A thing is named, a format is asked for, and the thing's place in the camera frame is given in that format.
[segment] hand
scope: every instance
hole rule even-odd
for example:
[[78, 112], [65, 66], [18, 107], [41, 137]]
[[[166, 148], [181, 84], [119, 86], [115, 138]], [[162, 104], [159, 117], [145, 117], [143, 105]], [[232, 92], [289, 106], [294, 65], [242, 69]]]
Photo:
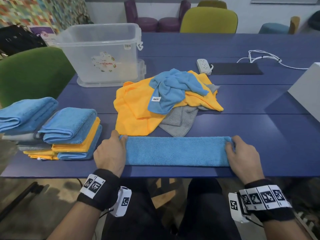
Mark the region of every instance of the hand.
[[116, 130], [111, 132], [108, 140], [103, 140], [93, 154], [97, 168], [107, 169], [120, 177], [126, 164], [126, 142], [128, 136], [122, 136], [119, 140]]
[[252, 145], [246, 144], [240, 136], [232, 137], [235, 143], [235, 153], [230, 142], [226, 144], [226, 155], [232, 171], [243, 184], [264, 179], [260, 156]]

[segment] wristband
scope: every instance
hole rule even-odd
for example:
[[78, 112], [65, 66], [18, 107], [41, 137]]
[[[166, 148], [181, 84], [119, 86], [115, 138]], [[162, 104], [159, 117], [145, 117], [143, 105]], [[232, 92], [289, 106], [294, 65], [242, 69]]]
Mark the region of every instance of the wristband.
[[104, 211], [118, 199], [120, 178], [106, 169], [97, 169], [90, 174], [80, 190], [77, 201]]
[[268, 179], [261, 179], [245, 185], [239, 191], [249, 210], [261, 221], [289, 221], [295, 218], [292, 206], [282, 191]]

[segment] plastic storage box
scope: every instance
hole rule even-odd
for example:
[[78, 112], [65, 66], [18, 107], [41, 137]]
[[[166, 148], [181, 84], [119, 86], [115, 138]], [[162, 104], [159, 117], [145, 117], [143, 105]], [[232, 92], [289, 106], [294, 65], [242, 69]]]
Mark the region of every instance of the plastic storage box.
[[143, 48], [138, 24], [74, 25], [57, 36], [56, 45], [83, 87], [121, 86], [146, 74], [144, 61], [137, 60], [137, 48]]

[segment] black cable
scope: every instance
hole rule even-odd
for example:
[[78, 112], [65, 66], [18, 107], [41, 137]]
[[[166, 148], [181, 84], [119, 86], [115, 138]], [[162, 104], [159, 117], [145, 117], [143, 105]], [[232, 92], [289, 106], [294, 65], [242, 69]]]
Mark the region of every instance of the black cable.
[[79, 181], [80, 185], [81, 185], [81, 188], [83, 187], [83, 184], [82, 182], [80, 181], [80, 179], [77, 178], [77, 180]]
[[256, 223], [256, 222], [254, 222], [253, 220], [251, 220], [250, 218], [248, 218], [248, 217], [245, 217], [249, 222], [252, 222], [253, 224], [256, 224], [257, 226], [260, 226], [260, 227], [262, 227], [263, 228], [263, 226], [262, 225], [260, 225], [260, 224], [258, 224], [258, 223]]
[[108, 214], [108, 213], [112, 212], [113, 210], [114, 210], [114, 209], [109, 210], [109, 211], [107, 211], [106, 213], [103, 213], [102, 216], [99, 217], [99, 219], [102, 218], [105, 214]]

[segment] blue table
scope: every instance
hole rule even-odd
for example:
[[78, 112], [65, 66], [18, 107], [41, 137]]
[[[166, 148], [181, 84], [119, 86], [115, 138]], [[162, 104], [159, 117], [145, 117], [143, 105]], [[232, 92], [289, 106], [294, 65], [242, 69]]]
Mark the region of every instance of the blue table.
[[[320, 61], [317, 37], [267, 34], [144, 33], [138, 53], [146, 63], [146, 77], [162, 71], [198, 71], [196, 60], [237, 62], [248, 50], [264, 50], [289, 66], [307, 68]], [[209, 76], [220, 89], [218, 102], [224, 111], [199, 112], [186, 136], [233, 136], [256, 147], [266, 176], [312, 177], [320, 175], [320, 123], [287, 90], [304, 73], [275, 60], [257, 61], [264, 75]], [[113, 107], [118, 87], [83, 88], [77, 75], [58, 98], [59, 108], [96, 109], [103, 126], [102, 139], [115, 128]], [[150, 136], [170, 136], [157, 128]], [[37, 161], [18, 152], [1, 174], [19, 178], [86, 178], [96, 169], [90, 161]], [[230, 168], [126, 166], [125, 177], [231, 177]]]

